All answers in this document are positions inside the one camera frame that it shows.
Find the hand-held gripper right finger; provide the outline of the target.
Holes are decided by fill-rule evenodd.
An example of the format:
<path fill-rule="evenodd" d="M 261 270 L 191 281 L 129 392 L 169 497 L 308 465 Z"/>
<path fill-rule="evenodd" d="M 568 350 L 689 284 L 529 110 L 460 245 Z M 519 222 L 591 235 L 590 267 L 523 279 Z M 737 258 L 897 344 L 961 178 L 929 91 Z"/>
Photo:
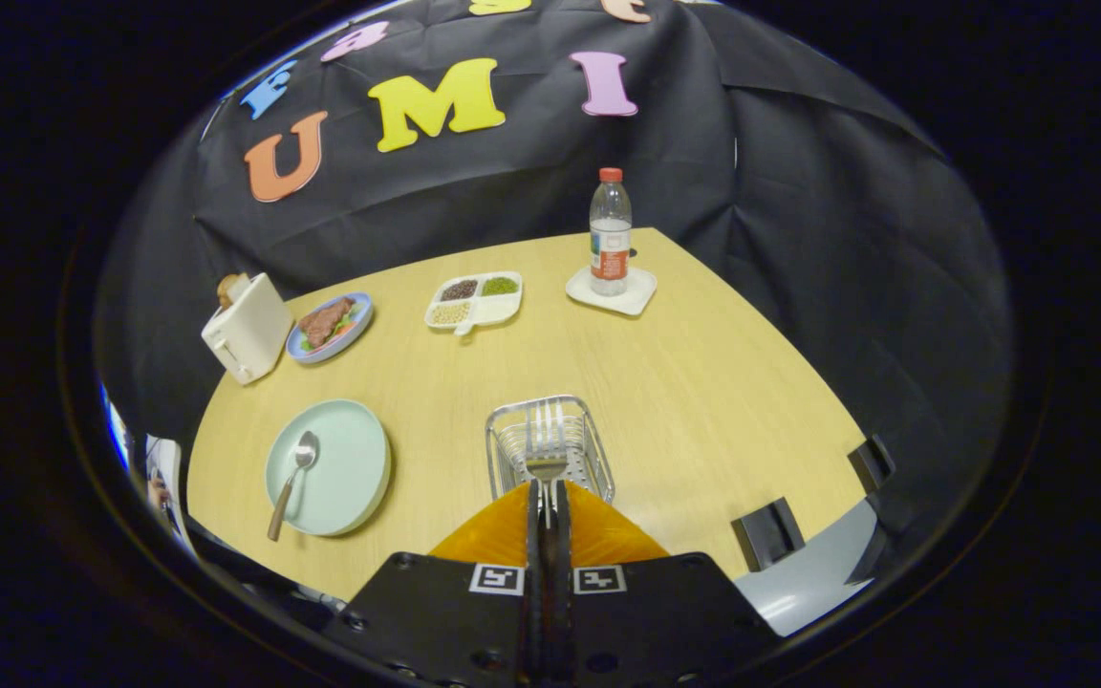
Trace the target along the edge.
<path fill-rule="evenodd" d="M 570 492 L 548 487 L 548 685 L 720 687 L 781 644 L 702 552 L 590 567 L 570 561 Z"/>

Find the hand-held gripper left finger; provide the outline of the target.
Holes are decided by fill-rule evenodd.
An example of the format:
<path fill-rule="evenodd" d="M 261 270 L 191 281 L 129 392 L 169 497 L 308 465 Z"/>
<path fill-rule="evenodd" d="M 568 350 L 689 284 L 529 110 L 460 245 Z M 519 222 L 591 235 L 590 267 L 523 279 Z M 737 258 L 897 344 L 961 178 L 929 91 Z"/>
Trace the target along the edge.
<path fill-rule="evenodd" d="M 536 687 L 548 669 L 546 580 L 526 496 L 525 565 L 464 563 L 395 552 L 325 627 L 325 636 L 394 682 L 425 687 Z"/>

